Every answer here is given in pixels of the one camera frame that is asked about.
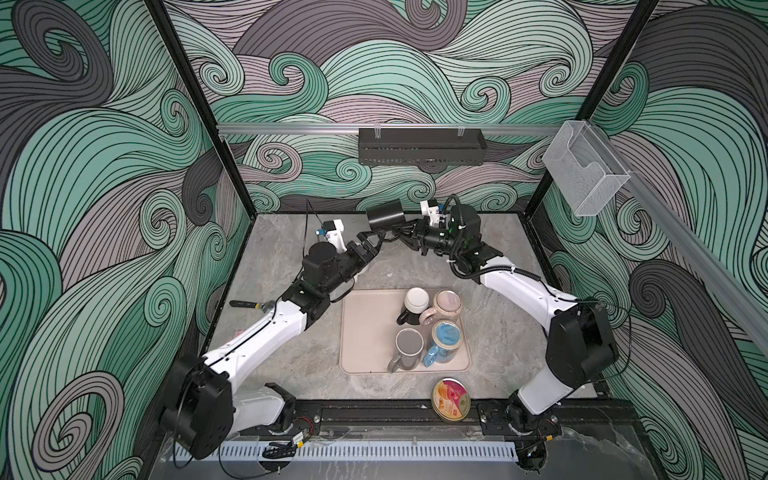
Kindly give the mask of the aluminium rail wall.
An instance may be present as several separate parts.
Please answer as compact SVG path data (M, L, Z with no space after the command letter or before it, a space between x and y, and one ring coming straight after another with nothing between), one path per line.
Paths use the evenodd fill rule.
M457 133L479 129L489 136L553 136L560 124L384 124L384 123L309 123L263 122L219 123L221 135L355 135L360 129L448 129Z
M686 268L704 282L708 291L762 353L767 352L767 313L748 289L695 234L696 217L671 162L659 147L632 133L611 140L593 126L605 156L613 156L629 175L625 189L646 210L669 239Z

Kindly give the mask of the aluminium rail right wall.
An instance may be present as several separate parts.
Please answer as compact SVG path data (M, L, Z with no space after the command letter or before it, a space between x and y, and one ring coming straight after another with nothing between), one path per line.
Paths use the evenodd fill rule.
M695 234L696 217L671 162L659 147L632 133L611 140L593 126L605 156L613 156L629 175L625 189L646 210L669 239L686 268L704 282L708 291L762 353L767 352L767 313L748 289Z

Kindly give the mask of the round colourful tin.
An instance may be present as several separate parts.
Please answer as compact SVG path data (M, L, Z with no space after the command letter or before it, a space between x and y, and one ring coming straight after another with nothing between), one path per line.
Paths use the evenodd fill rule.
M459 422L469 414L471 397L464 385L458 380L444 378L434 386L431 404L433 410L442 420Z

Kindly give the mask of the blue mug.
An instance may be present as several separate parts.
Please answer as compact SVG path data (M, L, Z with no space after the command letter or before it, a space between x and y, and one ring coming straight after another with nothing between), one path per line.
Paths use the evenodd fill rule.
M440 320L431 327L430 338L423 357L423 365L427 368L434 364L444 364L453 360L459 348L463 345L463 333L454 322Z

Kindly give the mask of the pink mug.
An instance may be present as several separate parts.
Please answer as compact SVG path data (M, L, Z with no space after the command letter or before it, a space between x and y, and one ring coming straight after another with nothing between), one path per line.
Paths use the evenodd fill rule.
M422 326L429 326L442 320L453 321L460 317L463 311L461 297L452 290L442 290L432 299L432 306L419 316Z

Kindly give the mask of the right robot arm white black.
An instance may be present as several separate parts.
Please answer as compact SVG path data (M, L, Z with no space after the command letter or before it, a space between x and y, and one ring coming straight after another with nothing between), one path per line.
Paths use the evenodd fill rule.
M578 388L593 381L619 358L606 307L548 285L516 266L482 240L477 211L456 203L422 203L419 219L405 218L398 200L383 228L410 249L447 258L459 279L493 290L535 319L547 338L545 366L510 397L510 416L520 424L539 417Z

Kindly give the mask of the beige plastic tray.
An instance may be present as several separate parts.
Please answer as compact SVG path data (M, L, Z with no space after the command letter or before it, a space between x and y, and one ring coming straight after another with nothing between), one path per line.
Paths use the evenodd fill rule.
M388 365L397 351L395 338L406 327L415 328L425 340L425 349L431 345L432 324L398 325L397 317L403 310L408 289L377 289L354 291L342 301L339 365L347 375L389 375ZM412 370L398 369L392 375L458 373L469 370L472 360L466 341L448 362L423 364L425 351Z

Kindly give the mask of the black wall basket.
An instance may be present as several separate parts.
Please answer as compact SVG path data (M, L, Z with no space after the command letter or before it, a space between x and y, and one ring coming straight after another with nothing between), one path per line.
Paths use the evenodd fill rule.
M358 160L367 166L474 166L487 151L480 129L380 127L358 133Z

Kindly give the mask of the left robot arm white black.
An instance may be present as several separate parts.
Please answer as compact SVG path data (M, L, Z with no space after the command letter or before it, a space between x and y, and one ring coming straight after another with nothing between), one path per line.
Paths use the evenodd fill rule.
M275 432L293 424L295 398L275 383L249 394L238 389L279 347L314 324L336 301L334 291L354 280L379 254L370 232L338 251L331 242L312 245L302 268L252 326L202 356L176 360L164 382L160 425L192 458L208 457L226 438L255 427Z

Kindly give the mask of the clear acrylic wall holder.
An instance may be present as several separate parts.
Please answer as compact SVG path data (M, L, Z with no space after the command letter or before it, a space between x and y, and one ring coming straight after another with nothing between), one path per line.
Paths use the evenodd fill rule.
M543 162L577 217L597 216L630 179L609 137L588 121L564 122Z

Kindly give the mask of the aluminium rail back wall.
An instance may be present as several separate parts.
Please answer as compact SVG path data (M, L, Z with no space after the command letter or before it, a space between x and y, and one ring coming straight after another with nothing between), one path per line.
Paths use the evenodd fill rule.
M384 124L384 123L309 123L263 122L219 123L221 135L355 135L360 129L448 129L457 133L479 129L489 136L553 136L560 124Z

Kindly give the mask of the grey mug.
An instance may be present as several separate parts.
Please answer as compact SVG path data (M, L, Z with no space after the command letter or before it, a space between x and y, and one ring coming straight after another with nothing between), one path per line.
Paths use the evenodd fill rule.
M388 364L388 372L413 370L420 361L424 338L414 328L403 328L395 336L395 352Z

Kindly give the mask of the black mug white base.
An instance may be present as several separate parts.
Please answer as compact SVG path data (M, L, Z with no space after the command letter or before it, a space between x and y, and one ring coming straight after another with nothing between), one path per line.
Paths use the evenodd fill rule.
M398 325L414 325L420 324L420 316L430 306L429 293L420 287L409 289L403 300L403 308L400 315L397 317L396 323Z

